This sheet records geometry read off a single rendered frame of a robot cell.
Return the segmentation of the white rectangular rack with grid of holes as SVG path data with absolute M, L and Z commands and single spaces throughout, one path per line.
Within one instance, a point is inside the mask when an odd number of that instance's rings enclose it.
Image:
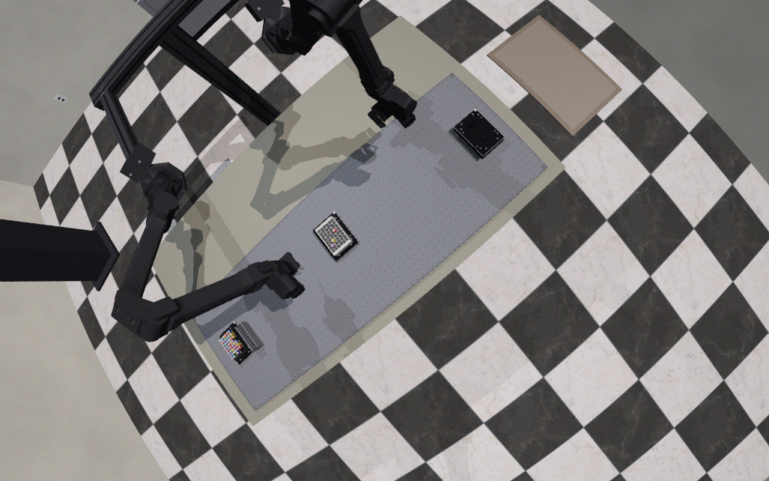
M 332 232 L 333 228 L 337 229 L 337 232 Z M 347 235 L 345 230 L 339 225 L 339 223 L 334 218 L 334 216 L 329 216 L 329 218 L 325 222 L 323 222 L 318 228 L 316 228 L 315 231 L 318 233 L 320 238 L 326 244 L 326 247 L 329 248 L 329 250 L 334 256 L 337 256 L 338 254 L 340 254 L 344 249 L 346 249 L 350 244 L 353 243 L 353 240 L 351 240 L 351 238 Z M 336 239 L 336 242 L 333 243 L 331 241 L 332 239 Z M 337 246 L 331 247 L 330 246 L 331 244 L 335 244 Z

